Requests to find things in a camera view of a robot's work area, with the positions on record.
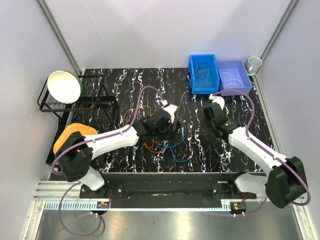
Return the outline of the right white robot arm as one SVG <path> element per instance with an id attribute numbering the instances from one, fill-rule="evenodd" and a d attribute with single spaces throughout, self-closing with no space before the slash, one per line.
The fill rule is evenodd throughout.
<path id="1" fill-rule="evenodd" d="M 307 196 L 304 205 L 311 201 L 304 165 L 298 157 L 288 158 L 268 147 L 242 123 L 229 119 L 217 102 L 205 106 L 203 113 L 206 132 L 240 150 L 264 172 L 263 176 L 237 174 L 227 185 L 230 197 L 236 199 L 244 193 L 251 193 L 268 198 L 280 209 L 289 204 L 297 205 L 296 200 L 302 195 Z"/>

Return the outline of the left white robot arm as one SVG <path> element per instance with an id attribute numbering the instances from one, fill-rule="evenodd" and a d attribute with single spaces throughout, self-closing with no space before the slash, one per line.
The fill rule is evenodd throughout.
<path id="1" fill-rule="evenodd" d="M 169 104 L 151 116 L 134 120 L 133 124 L 100 134 L 83 135 L 80 130 L 74 131 L 64 142 L 58 140 L 59 147 L 55 148 L 53 163 L 59 165 L 67 182 L 82 183 L 95 197 L 103 198 L 108 193 L 108 186 L 102 174 L 91 166 L 92 160 L 155 138 L 168 140 L 172 137 L 177 110 L 176 105 Z"/>

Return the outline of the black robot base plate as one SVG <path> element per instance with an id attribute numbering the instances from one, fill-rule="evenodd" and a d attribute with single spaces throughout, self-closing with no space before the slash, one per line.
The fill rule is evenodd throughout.
<path id="1" fill-rule="evenodd" d="M 230 202 L 262 201 L 253 192 L 242 193 L 231 181 L 234 172 L 104 173 L 97 191 L 82 186 L 81 199 L 111 197 L 111 209 L 137 211 L 229 211 Z"/>

